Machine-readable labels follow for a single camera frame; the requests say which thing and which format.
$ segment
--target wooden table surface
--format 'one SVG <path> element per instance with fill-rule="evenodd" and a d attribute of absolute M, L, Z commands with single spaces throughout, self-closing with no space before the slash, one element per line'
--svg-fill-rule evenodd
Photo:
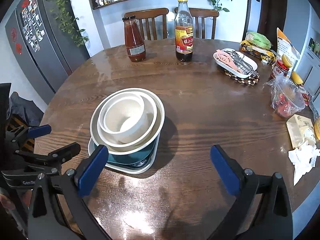
<path fill-rule="evenodd" d="M 212 58 L 223 48 L 238 49 L 239 44 L 195 39 L 189 63 L 176 59 L 173 39 L 146 41 L 147 58 L 138 63 L 129 60 L 124 45 L 107 49 L 81 65 L 50 102 L 41 124 L 51 125 L 52 133 L 36 140 L 35 153 L 79 143 L 81 153 L 62 166 L 63 173 L 88 157 L 90 119 L 106 96 L 140 87 L 156 93 L 164 104 L 165 122 L 152 167 L 136 176 L 104 169 L 85 199 L 113 239 L 206 239 L 235 200 L 211 164 L 213 144 L 256 174 L 282 173 L 292 211 L 319 181 L 318 161 L 293 186 L 286 119 L 274 113 L 269 89 L 263 89 L 271 67 L 250 56 L 258 63 L 261 80 L 255 86 L 238 84 Z M 301 114 L 312 118 L 309 108 Z M 258 203 L 256 197 L 249 218 Z"/>

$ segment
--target chair backrest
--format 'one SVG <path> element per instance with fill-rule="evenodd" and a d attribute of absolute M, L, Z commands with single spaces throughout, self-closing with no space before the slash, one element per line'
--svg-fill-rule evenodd
<path fill-rule="evenodd" d="M 199 22 L 198 17 L 201 17 L 201 38 L 205 39 L 205 29 L 204 29 L 204 19 L 207 17 L 213 17 L 212 21 L 212 33 L 211 33 L 211 39 L 214 39 L 214 35 L 216 32 L 216 22 L 217 17 L 219 16 L 219 12 L 216 10 L 209 10 L 209 9 L 197 9 L 197 8 L 189 8 L 190 14 L 192 17 L 196 20 L 196 38 L 199 38 Z"/>
<path fill-rule="evenodd" d="M 147 29 L 147 38 L 148 40 L 151 41 L 149 19 L 151 18 L 153 39 L 156 40 L 157 33 L 156 33 L 155 18 L 162 15 L 163 38 L 166 39 L 167 38 L 167 16 L 166 15 L 168 13 L 169 13 L 169 10 L 167 8 L 158 8 L 158 9 L 142 10 L 142 11 L 135 11 L 135 12 L 127 12 L 124 14 L 124 17 L 130 17 L 135 15 L 136 19 L 139 20 L 140 32 L 143 39 L 144 39 L 144 32 L 143 32 L 142 20 L 145 19 L 146 29 Z"/>

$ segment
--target dark cloth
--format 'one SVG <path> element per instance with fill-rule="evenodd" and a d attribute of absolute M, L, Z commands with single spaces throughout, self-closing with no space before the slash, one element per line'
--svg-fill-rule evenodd
<path fill-rule="evenodd" d="M 13 92 L 9 98 L 7 119 L 12 114 L 18 115 L 28 126 L 39 126 L 43 117 L 43 112 L 33 101 L 19 97 L 17 92 Z"/>

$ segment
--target pink utensil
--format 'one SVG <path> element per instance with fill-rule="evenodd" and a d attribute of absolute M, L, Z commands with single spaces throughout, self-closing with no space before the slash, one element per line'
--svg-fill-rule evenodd
<path fill-rule="evenodd" d="M 217 49 L 217 57 L 222 63 L 228 65 L 233 70 L 243 74 L 243 71 L 236 66 L 236 64 L 233 62 L 231 56 L 228 53 L 221 51 L 220 49 Z"/>

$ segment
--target crumpled paper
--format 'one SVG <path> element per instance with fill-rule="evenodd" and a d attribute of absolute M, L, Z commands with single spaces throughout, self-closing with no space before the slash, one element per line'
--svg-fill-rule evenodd
<path fill-rule="evenodd" d="M 320 149 L 317 149 L 315 144 L 310 145 L 309 141 L 305 139 L 302 145 L 288 152 L 289 159 L 294 165 L 293 185 L 316 166 L 317 156 L 320 156 Z"/>

